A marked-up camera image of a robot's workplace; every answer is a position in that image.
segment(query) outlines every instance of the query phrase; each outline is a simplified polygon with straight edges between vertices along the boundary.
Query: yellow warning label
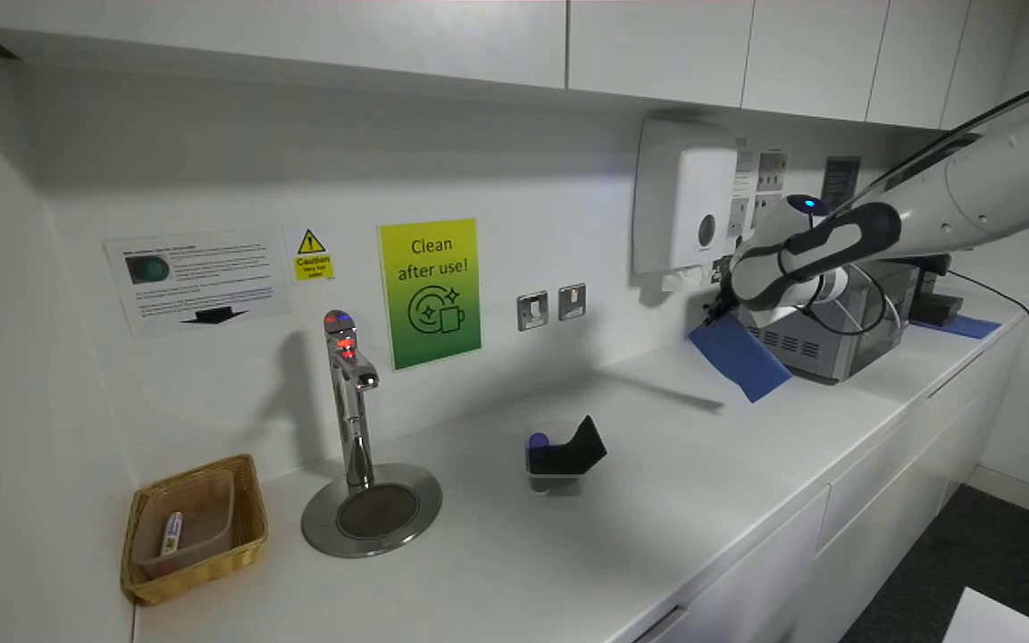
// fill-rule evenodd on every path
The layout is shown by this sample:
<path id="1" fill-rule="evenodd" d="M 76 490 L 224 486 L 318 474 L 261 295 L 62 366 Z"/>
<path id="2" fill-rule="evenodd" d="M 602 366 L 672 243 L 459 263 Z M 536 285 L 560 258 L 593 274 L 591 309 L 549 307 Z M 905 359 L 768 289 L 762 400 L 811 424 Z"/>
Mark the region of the yellow warning label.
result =
<path id="1" fill-rule="evenodd" d="M 333 258 L 311 227 L 305 227 L 300 237 L 293 270 L 297 270 L 297 283 L 333 277 Z"/>
<path id="2" fill-rule="evenodd" d="M 297 252 L 328 252 L 328 250 L 311 227 L 305 227 Z"/>

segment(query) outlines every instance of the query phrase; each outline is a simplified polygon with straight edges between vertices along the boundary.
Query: chrome faucet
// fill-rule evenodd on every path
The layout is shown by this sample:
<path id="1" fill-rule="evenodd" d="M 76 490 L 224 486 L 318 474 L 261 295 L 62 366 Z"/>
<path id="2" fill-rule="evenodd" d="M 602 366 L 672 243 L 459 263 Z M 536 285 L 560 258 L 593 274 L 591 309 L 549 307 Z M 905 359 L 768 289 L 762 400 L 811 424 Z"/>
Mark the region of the chrome faucet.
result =
<path id="1" fill-rule="evenodd" d="M 333 391 L 342 439 L 348 494 L 375 486 L 363 390 L 379 387 L 375 365 L 361 356 L 358 321 L 348 309 L 327 314 Z"/>
<path id="2" fill-rule="evenodd" d="M 363 391 L 379 387 L 361 356 L 358 321 L 348 309 L 327 314 L 333 391 L 342 439 L 342 478 L 318 490 L 305 513 L 305 539 L 333 556 L 371 556 L 411 544 L 439 508 L 439 483 L 411 463 L 371 463 Z"/>

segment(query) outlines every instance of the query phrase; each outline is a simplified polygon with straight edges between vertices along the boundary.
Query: wicker basket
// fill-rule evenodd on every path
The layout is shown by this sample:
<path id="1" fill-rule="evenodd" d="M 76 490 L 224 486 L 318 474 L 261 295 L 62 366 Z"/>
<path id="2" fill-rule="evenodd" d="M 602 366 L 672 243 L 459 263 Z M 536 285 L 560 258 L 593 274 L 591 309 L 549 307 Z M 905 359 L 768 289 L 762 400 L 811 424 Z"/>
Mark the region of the wicker basket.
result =
<path id="1" fill-rule="evenodd" d="M 209 478 L 209 474 L 217 474 L 217 472 L 228 472 L 234 474 L 234 490 L 237 490 L 228 551 L 199 556 L 199 559 L 194 559 L 194 565 L 185 565 L 179 572 L 149 580 L 138 565 L 132 565 L 137 559 L 132 544 L 137 544 L 137 527 L 138 527 L 147 499 L 161 496 L 161 494 L 173 494 L 173 490 L 182 490 L 194 478 Z M 266 522 L 266 505 L 261 505 L 255 457 L 248 457 L 248 452 L 224 457 L 224 461 L 216 461 L 216 463 L 161 478 L 161 483 L 154 483 L 154 486 L 147 486 L 147 490 L 138 490 L 132 496 L 128 526 L 126 526 L 126 553 L 122 553 L 122 586 L 126 586 L 126 591 L 137 602 L 147 602 L 147 606 L 149 602 L 163 602 L 163 601 L 173 601 L 179 591 L 190 591 L 194 586 L 216 583 L 221 574 L 234 574 L 234 572 L 255 565 L 261 556 L 261 551 L 266 551 L 266 539 L 267 539 L 267 522 Z"/>

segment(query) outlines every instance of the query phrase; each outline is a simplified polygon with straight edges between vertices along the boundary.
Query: white dispenser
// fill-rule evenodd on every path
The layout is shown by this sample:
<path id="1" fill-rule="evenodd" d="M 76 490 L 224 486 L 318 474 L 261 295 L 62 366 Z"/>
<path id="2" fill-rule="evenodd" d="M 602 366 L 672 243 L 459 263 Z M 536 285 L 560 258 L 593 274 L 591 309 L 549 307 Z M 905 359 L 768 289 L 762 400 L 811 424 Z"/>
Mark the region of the white dispenser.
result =
<path id="1" fill-rule="evenodd" d="M 687 122 L 647 122 L 634 196 L 635 270 L 678 270 L 734 252 L 737 144 Z"/>

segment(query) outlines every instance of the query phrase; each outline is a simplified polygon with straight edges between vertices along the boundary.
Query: drip tray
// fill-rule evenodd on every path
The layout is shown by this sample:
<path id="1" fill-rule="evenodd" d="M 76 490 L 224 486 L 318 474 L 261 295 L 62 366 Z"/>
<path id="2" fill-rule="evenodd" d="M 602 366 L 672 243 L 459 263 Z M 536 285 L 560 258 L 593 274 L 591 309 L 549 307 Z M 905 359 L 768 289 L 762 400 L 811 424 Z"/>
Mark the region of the drip tray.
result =
<path id="1" fill-rule="evenodd" d="M 305 539 L 328 556 L 375 556 L 422 536 L 444 508 L 439 483 L 411 463 L 379 463 L 375 486 L 348 494 L 336 478 L 311 496 Z"/>

